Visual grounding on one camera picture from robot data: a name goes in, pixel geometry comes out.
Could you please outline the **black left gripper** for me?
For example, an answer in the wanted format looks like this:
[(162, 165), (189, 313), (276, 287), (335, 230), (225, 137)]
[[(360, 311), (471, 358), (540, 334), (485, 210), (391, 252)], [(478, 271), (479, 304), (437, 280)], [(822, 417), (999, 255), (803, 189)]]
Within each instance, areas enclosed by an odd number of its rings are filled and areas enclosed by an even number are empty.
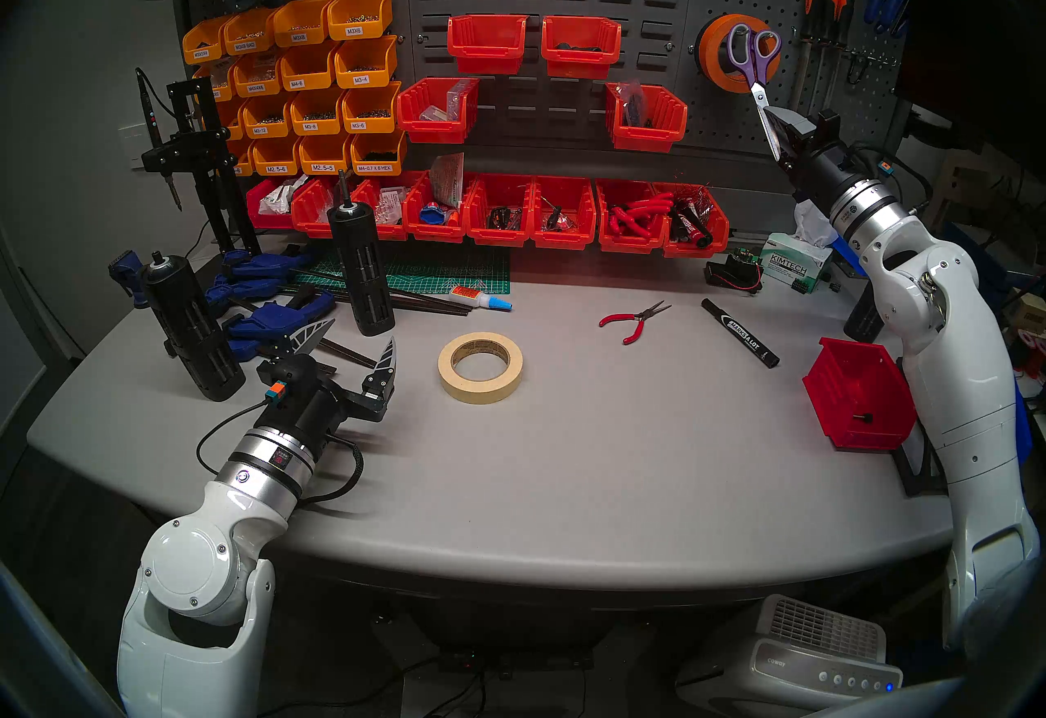
[[(278, 358), (309, 355), (320, 344), (335, 319), (299, 327), (278, 340)], [(320, 451), (327, 433), (347, 419), (380, 422), (388, 408), (396, 377), (396, 338), (390, 337), (361, 392), (341, 386), (285, 386), (282, 396), (262, 412), (262, 427), (288, 435), (311, 451)]]

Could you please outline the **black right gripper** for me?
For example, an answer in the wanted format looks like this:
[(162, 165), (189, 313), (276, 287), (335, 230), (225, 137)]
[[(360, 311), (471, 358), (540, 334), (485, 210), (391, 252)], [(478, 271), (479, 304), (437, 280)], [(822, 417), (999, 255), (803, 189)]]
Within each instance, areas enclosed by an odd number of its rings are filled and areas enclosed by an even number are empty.
[(841, 117), (833, 110), (819, 111), (813, 119), (769, 105), (764, 109), (772, 132), (771, 151), (794, 188), (817, 208), (831, 208), (864, 174), (856, 169), (840, 137)]

